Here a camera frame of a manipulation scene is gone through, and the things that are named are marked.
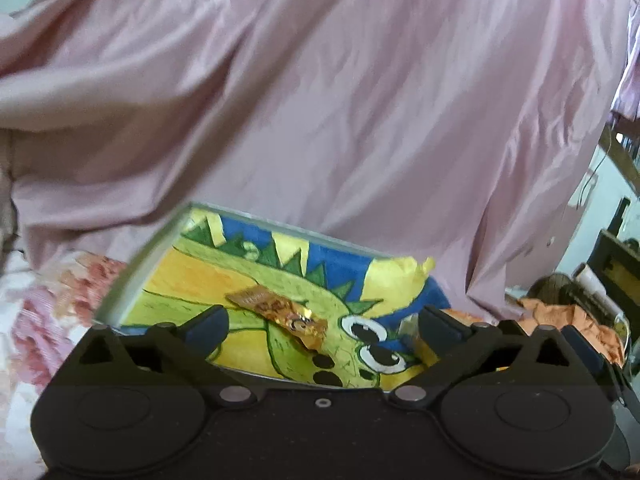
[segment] crumpled orange fabric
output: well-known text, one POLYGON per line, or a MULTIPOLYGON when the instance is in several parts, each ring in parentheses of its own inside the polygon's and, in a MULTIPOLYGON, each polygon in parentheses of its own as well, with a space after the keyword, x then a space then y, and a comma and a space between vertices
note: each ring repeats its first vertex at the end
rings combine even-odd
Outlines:
POLYGON ((521 319, 518 323, 529 335, 539 324, 553 325, 558 330, 563 326, 575 326, 584 338, 609 362, 624 364, 622 341, 616 332, 600 325, 578 305, 548 305, 533 298, 521 298, 519 303, 532 313, 531 318, 521 319))

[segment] silver screw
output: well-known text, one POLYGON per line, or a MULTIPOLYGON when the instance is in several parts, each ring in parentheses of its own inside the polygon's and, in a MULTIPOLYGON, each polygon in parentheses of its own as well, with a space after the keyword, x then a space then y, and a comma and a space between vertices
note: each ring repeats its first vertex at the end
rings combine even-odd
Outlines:
POLYGON ((227 386, 220 392, 220 398, 226 402, 247 402, 251 399, 251 390, 244 386, 227 386))
POLYGON ((331 401, 329 399, 316 399, 316 406, 318 408, 328 408, 331 406, 331 401))
POLYGON ((413 386, 408 384, 407 386, 400 386, 395 391, 396 397, 405 402, 420 402, 427 396, 427 392, 420 386, 413 386))

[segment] cartoon nostril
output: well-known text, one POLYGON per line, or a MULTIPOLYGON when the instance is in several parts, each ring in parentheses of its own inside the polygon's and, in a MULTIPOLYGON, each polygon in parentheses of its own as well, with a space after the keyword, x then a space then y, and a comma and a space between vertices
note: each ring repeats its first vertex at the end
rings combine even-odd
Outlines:
POLYGON ((391 350, 388 350, 379 345, 372 345, 369 347, 369 352, 373 359, 384 366, 394 366, 400 361, 400 358, 394 354, 391 350))
POLYGON ((325 386, 342 386, 342 381, 333 372, 322 370, 314 374, 314 382, 316 384, 324 384, 325 386))
POLYGON ((360 323, 354 323, 351 327, 351 331, 353 332, 353 335, 360 339, 360 341, 362 341, 363 343, 375 344, 380 342, 378 334, 376 334, 368 326, 362 325, 360 323))
POLYGON ((329 369, 335 366, 334 360, 331 359, 328 355, 316 354, 314 355, 312 361, 318 368, 329 369))
POLYGON ((363 370, 362 368, 360 369, 360 376, 367 381, 370 381, 373 379, 373 374, 368 370, 363 370))

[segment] cable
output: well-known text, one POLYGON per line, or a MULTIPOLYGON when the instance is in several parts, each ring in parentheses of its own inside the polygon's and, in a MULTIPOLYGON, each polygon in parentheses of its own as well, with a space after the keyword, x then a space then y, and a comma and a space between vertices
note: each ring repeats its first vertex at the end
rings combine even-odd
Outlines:
POLYGON ((591 174, 589 175, 589 178, 587 179, 587 182, 585 182, 584 186, 582 186, 582 190, 580 192, 580 198, 578 199, 578 207, 582 206, 582 196, 584 195, 584 190, 587 189, 587 186, 589 185, 589 183, 593 179, 593 175, 596 174, 596 172, 600 169, 600 166, 604 162, 604 159, 607 158, 607 156, 609 155, 609 152, 611 150, 611 146, 613 144, 612 137, 613 137, 613 130, 611 128, 609 128, 609 147, 607 148, 607 153, 604 154, 604 156, 602 157, 602 160, 596 166, 596 169, 591 172, 591 174))

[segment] cartoon tray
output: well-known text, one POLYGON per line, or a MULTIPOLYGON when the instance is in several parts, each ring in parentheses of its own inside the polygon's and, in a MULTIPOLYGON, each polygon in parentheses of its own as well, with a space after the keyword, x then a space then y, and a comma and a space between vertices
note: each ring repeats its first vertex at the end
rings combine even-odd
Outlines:
POLYGON ((389 258, 192 204, 135 258, 105 298, 97 320, 134 335, 158 322, 181 325, 221 304, 228 312, 229 332, 208 357, 212 364, 302 383, 389 391, 424 370, 401 343, 400 322, 427 304, 449 308, 429 277, 433 266, 431 259, 419 264, 413 258, 389 258), (257 285, 326 320, 319 352, 227 299, 257 285))

